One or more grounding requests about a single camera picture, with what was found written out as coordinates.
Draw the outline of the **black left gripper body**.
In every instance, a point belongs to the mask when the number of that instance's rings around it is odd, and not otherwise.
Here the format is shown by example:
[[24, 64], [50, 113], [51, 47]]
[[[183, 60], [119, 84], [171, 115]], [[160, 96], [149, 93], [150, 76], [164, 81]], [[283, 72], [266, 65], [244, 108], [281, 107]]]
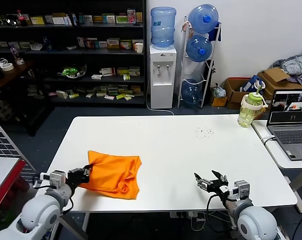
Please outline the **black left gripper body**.
[[79, 186], [89, 182], [89, 175], [86, 174], [86, 169], [75, 168], [67, 173], [67, 184], [72, 186]]

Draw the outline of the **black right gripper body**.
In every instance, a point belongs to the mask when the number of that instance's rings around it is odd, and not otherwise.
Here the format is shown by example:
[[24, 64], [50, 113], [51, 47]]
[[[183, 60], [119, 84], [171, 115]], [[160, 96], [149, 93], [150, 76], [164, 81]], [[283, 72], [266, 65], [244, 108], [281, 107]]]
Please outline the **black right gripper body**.
[[208, 184], [208, 192], [215, 193], [220, 198], [225, 197], [229, 192], [229, 182], [226, 180], [212, 180]]

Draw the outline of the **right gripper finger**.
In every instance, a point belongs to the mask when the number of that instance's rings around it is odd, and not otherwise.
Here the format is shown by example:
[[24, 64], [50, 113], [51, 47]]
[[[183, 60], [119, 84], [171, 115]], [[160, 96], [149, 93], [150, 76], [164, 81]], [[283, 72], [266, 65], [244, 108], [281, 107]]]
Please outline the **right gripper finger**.
[[208, 185], [210, 185], [210, 181], [205, 179], [205, 178], [202, 178], [200, 177], [197, 173], [194, 173], [194, 176], [195, 176], [195, 179], [196, 179], [196, 182], [197, 182], [197, 186], [204, 190], [204, 191], [208, 191]]
[[213, 175], [216, 177], [215, 180], [212, 180], [212, 182], [216, 185], [216, 186], [228, 186], [229, 185], [229, 181], [227, 179], [226, 175], [222, 175], [220, 172], [212, 170], [211, 171], [213, 173]]

